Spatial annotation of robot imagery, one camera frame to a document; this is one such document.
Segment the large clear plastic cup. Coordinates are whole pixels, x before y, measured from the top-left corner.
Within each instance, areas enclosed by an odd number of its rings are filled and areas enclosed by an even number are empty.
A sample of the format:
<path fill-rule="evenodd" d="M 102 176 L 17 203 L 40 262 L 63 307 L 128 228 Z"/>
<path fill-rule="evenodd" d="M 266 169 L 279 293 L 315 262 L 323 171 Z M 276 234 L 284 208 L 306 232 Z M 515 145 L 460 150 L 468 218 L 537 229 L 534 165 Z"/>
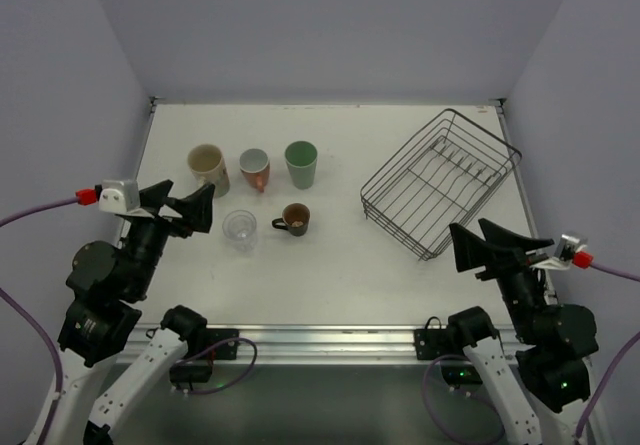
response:
<path fill-rule="evenodd" d="M 257 243 L 257 220 L 247 210 L 230 212 L 223 220 L 223 234 L 237 251 L 251 252 Z"/>

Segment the beige floral mug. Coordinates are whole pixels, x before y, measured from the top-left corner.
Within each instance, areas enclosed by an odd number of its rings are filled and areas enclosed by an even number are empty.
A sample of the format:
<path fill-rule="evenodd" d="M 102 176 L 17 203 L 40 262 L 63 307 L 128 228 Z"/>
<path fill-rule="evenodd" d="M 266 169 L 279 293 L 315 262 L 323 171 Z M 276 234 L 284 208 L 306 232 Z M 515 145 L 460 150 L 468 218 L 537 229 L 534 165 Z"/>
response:
<path fill-rule="evenodd" d="M 213 144 L 196 146 L 189 152 L 187 164 L 200 184 L 208 182 L 215 186 L 215 198 L 224 197 L 229 192 L 229 174 L 219 147 Z"/>

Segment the pink ceramic mug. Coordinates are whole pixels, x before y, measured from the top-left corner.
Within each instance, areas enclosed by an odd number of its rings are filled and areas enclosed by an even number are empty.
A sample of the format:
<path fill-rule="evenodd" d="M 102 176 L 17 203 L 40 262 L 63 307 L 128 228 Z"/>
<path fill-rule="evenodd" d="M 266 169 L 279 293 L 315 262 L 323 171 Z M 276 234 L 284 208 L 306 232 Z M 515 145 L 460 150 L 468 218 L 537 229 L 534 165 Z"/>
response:
<path fill-rule="evenodd" d="M 270 178 L 270 160 L 267 153 L 258 148 L 247 149 L 240 155 L 239 165 L 249 185 L 263 193 Z"/>

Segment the black mug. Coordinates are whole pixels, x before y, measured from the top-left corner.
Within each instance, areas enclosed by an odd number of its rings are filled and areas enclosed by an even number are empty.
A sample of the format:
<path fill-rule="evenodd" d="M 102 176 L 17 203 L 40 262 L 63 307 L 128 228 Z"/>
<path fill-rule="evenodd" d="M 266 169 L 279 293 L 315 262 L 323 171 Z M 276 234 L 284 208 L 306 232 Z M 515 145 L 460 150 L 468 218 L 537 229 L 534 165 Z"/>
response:
<path fill-rule="evenodd" d="M 293 203 L 284 208 L 282 215 L 271 222 L 276 230 L 283 230 L 294 237 L 304 236 L 309 227 L 310 210 L 302 203 Z"/>

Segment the mint green cup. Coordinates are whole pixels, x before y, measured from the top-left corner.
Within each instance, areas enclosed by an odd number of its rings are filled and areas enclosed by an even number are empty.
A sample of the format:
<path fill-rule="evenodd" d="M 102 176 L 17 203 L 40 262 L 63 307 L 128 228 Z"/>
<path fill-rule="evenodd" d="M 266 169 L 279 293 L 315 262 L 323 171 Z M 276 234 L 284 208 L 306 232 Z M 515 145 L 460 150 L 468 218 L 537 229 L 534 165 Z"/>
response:
<path fill-rule="evenodd" d="M 310 188 L 318 159 L 316 147 L 308 141 L 296 141 L 286 147 L 284 157 L 293 185 L 301 190 Z"/>

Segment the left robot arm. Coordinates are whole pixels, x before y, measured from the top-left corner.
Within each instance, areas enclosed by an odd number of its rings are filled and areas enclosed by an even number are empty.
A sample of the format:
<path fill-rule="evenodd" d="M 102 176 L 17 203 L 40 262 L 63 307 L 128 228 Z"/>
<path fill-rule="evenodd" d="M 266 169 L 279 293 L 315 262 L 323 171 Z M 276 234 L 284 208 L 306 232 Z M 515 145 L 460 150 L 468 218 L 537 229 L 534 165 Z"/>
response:
<path fill-rule="evenodd" d="M 74 299 L 53 349 L 54 379 L 29 444 L 111 444 L 125 420 L 190 345 L 207 321 L 178 305 L 168 310 L 141 355 L 108 389 L 102 387 L 142 313 L 154 272 L 171 237 L 208 233 L 215 187 L 204 182 L 176 199 L 164 180 L 145 189 L 106 181 L 96 191 L 101 210 L 130 224 L 120 246 L 94 241 L 72 261 L 66 285 Z"/>

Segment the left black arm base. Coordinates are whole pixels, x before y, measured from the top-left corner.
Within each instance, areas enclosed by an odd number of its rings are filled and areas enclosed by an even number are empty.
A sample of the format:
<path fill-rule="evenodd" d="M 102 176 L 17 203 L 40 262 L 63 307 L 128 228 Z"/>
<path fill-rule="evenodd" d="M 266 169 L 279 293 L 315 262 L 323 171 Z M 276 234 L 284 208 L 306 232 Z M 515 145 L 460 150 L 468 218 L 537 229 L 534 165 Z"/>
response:
<path fill-rule="evenodd" d="M 162 330 L 175 332 L 187 344 L 186 352 L 169 367 L 169 381 L 178 390 L 202 395 L 196 385 L 213 376 L 216 360 L 235 360 L 240 331 L 237 328 L 210 328 L 207 319 L 182 305 L 169 309 L 160 322 Z"/>

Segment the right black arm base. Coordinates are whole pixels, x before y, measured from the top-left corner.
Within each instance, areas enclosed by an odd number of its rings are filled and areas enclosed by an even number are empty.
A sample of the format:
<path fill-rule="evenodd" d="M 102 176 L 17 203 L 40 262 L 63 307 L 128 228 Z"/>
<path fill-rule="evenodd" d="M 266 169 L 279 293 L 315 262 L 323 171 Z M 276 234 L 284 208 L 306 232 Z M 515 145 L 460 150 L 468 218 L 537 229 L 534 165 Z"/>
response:
<path fill-rule="evenodd" d="M 429 318 L 413 331 L 413 344 L 416 358 L 430 362 L 421 383 L 423 397 L 431 371 L 441 362 L 470 362 L 490 392 L 496 392 L 499 381 L 506 377 L 500 334 L 479 306 L 451 315 L 445 326 L 437 317 Z"/>

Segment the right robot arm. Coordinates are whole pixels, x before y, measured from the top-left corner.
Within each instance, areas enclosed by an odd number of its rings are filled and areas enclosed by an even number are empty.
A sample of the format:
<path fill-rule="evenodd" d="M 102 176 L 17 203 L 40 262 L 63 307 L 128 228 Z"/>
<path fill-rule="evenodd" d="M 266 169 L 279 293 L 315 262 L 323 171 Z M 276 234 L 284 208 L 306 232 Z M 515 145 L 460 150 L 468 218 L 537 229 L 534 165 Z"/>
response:
<path fill-rule="evenodd" d="M 587 241 L 564 233 L 559 242 L 516 234 L 481 219 L 476 235 L 449 226 L 458 271 L 495 281 L 523 349 L 511 370 L 498 330 L 479 306 L 449 317 L 446 331 L 479 373 L 511 444 L 577 444 L 579 416 L 591 396 L 585 360 L 598 351 L 588 308 L 551 303 L 548 270 L 587 265 Z"/>

